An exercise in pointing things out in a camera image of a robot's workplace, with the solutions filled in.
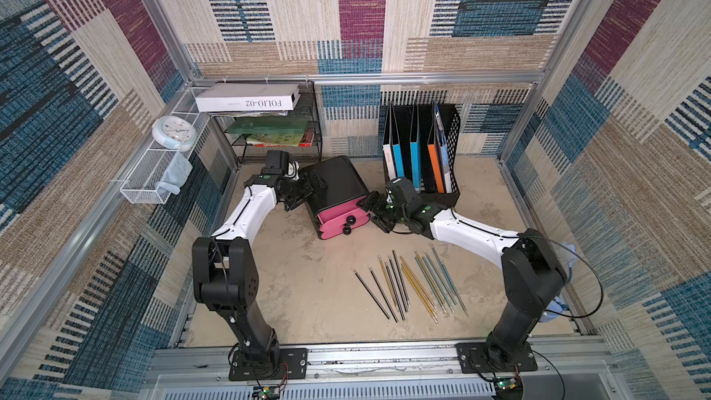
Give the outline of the pink top drawer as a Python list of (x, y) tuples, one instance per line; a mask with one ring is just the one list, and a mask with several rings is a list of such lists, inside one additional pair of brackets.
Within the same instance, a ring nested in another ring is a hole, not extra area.
[(361, 200), (362, 197), (355, 198), (320, 211), (317, 215), (317, 220), (320, 222), (322, 230), (325, 231), (335, 229), (337, 226), (343, 226), (349, 217), (355, 218), (356, 222), (368, 220), (368, 213), (357, 205)]

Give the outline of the black drawer cabinet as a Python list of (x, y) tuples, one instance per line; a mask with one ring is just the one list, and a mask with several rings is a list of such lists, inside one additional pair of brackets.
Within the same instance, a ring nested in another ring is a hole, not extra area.
[(361, 179), (349, 157), (340, 156), (305, 167), (316, 170), (327, 181), (328, 187), (307, 200), (309, 214), (316, 220), (324, 209), (368, 195), (368, 187)]

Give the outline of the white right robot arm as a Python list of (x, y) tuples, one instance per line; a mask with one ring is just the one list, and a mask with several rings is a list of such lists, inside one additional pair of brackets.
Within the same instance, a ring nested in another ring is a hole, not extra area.
[(409, 233), (458, 246), (502, 272), (507, 303), (486, 340), (459, 351), (464, 372), (538, 370), (530, 333), (568, 281), (545, 237), (535, 229), (517, 233), (463, 217), (422, 198), (407, 178), (389, 181), (384, 193), (372, 192), (357, 205), (385, 233), (402, 225)]

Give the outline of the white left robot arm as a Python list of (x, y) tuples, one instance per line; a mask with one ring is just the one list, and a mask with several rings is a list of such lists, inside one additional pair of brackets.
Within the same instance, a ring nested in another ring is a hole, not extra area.
[(290, 211), (326, 188), (318, 172), (301, 170), (290, 154), (270, 150), (265, 167), (244, 183), (233, 213), (192, 246), (194, 298), (222, 317), (236, 337), (228, 353), (232, 381), (275, 380), (286, 370), (278, 335), (257, 305), (259, 275), (252, 244), (280, 202)]

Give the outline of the black drawer knob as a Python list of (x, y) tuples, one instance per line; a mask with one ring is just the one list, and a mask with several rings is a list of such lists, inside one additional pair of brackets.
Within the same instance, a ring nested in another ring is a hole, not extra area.
[(343, 234), (350, 235), (355, 227), (357, 227), (357, 218), (355, 216), (348, 216), (343, 226)]

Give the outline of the green pencil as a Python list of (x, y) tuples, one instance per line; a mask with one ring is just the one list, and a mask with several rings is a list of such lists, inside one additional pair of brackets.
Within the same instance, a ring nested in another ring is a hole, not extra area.
[(435, 300), (437, 301), (437, 304), (440, 306), (440, 308), (442, 309), (443, 313), (446, 314), (446, 313), (447, 313), (447, 309), (446, 309), (446, 307), (444, 306), (444, 301), (442, 300), (442, 298), (441, 298), (441, 296), (440, 296), (440, 293), (439, 293), (438, 289), (437, 289), (436, 286), (435, 286), (435, 283), (434, 283), (434, 281), (433, 281), (433, 278), (431, 277), (431, 274), (428, 272), (428, 270), (427, 270), (427, 268), (426, 268), (426, 265), (425, 265), (425, 263), (424, 263), (423, 258), (422, 258), (422, 257), (420, 256), (420, 254), (418, 253), (418, 250), (415, 250), (414, 253), (415, 253), (416, 261), (418, 262), (418, 266), (420, 267), (420, 270), (421, 270), (421, 272), (423, 273), (423, 275), (424, 275), (424, 277), (425, 277), (425, 280), (427, 281), (429, 287), (431, 288), (431, 291), (433, 292), (433, 295), (434, 295), (434, 297), (435, 297)]
[(439, 262), (439, 265), (440, 265), (442, 272), (444, 274), (444, 279), (446, 279), (447, 284), (449, 285), (450, 292), (455, 296), (455, 299), (459, 303), (463, 312), (468, 316), (468, 309), (466, 308), (465, 304), (463, 303), (463, 300), (459, 294), (459, 291), (457, 290), (457, 287), (455, 287), (454, 281), (452, 280), (450, 273), (449, 273), (448, 269), (446, 268), (446, 265), (444, 264), (444, 261), (440, 258), (439, 254), (433, 244), (431, 244), (431, 250), (433, 250), (433, 255), (435, 255), (437, 261)]
[(440, 291), (440, 293), (442, 295), (444, 303), (448, 306), (450, 311), (452, 313), (454, 313), (455, 309), (453, 306), (452, 298), (445, 286), (443, 279), (441, 278), (439, 272), (437, 271), (437, 269), (433, 263), (433, 260), (430, 258), (430, 256), (428, 255), (427, 252), (424, 253), (424, 260), (425, 260), (426, 265), (429, 268), (429, 271), (431, 272), (431, 275), (433, 276), (433, 279), (435, 281), (436, 286), (438, 287), (438, 290)]

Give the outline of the white binder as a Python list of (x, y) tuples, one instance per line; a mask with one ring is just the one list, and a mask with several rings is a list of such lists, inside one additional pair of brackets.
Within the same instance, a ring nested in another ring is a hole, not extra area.
[(390, 106), (388, 106), (385, 109), (385, 125), (383, 131), (383, 158), (385, 161), (385, 168), (387, 171), (388, 180), (392, 180), (397, 176), (393, 153), (392, 123), (392, 109)]

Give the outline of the black mesh file holder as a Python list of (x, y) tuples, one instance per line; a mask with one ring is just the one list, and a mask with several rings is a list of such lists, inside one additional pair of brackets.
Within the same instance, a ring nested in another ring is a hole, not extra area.
[[(397, 126), (399, 130), (402, 156), (405, 166), (405, 177), (412, 181), (412, 168), (410, 158), (410, 125), (414, 111), (418, 112), (420, 117), (420, 164), (421, 164), (421, 185), (420, 192), (422, 199), (427, 202), (435, 202), (446, 207), (454, 207), (459, 200), (460, 192), (455, 178), (454, 165), (455, 156), (457, 155), (457, 143), (460, 129), (460, 117), (457, 109), (453, 105), (438, 105), (444, 121), (444, 130), (446, 133), (447, 152), (451, 167), (451, 176), (453, 183), (453, 192), (451, 194), (439, 194), (436, 191), (435, 182), (433, 179), (433, 170), (431, 169), (431, 161), (428, 154), (427, 141), (431, 130), (434, 127), (433, 122), (433, 103), (429, 105), (410, 105), (410, 106), (394, 106), (388, 105), (394, 109)], [(385, 125), (385, 109), (381, 108), (381, 153), (383, 153), (383, 131)], [(383, 175), (386, 181), (388, 180), (385, 161), (383, 159)]]

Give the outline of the orange folder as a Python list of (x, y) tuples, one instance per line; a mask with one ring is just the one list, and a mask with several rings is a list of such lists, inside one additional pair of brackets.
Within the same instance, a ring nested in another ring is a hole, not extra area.
[(428, 154), (431, 161), (431, 169), (433, 170), (433, 179), (435, 182), (436, 191), (439, 194), (445, 193), (444, 179), (441, 171), (441, 163), (439, 159), (439, 148), (436, 144), (436, 130), (431, 127), (428, 141), (427, 141)]

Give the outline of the teal folder right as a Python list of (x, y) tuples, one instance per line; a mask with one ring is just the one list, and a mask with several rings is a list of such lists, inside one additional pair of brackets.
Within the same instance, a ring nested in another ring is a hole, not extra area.
[(414, 111), (410, 125), (410, 158), (412, 168), (412, 183), (415, 190), (420, 192), (421, 185), (421, 164), (420, 164), (420, 117), (418, 112)]

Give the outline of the white folio box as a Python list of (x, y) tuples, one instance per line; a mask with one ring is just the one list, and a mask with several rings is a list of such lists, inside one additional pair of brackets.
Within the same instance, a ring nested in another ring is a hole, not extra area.
[(300, 99), (296, 84), (218, 83), (196, 96), (203, 113), (290, 111)]

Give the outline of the light blue cloth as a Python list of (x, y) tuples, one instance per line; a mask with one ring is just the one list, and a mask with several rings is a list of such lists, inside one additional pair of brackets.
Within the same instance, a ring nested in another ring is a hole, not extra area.
[(192, 163), (186, 159), (184, 155), (180, 153), (174, 155), (173, 159), (168, 163), (168, 167), (164, 170), (160, 180), (155, 185), (157, 193), (161, 197), (169, 196), (170, 194), (179, 194), (181, 187), (187, 182), (192, 170)]

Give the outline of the white round clock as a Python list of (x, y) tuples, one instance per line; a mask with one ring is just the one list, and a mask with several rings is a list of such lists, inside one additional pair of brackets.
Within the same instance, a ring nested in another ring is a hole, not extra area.
[(197, 132), (187, 120), (168, 115), (156, 120), (151, 135), (155, 142), (168, 150), (189, 151), (197, 141)]

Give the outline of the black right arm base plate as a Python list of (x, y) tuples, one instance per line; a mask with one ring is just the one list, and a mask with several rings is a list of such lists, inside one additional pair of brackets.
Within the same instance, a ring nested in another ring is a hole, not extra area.
[(455, 351), (461, 370), (466, 374), (538, 370), (533, 350), (527, 342), (513, 352), (507, 352), (501, 346), (487, 342), (457, 343)]

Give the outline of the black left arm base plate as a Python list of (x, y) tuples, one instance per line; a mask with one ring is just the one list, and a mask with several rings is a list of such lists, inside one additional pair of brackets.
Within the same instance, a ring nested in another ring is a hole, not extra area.
[(268, 353), (256, 353), (240, 346), (228, 355), (229, 381), (303, 380), (307, 376), (308, 349), (280, 348)]

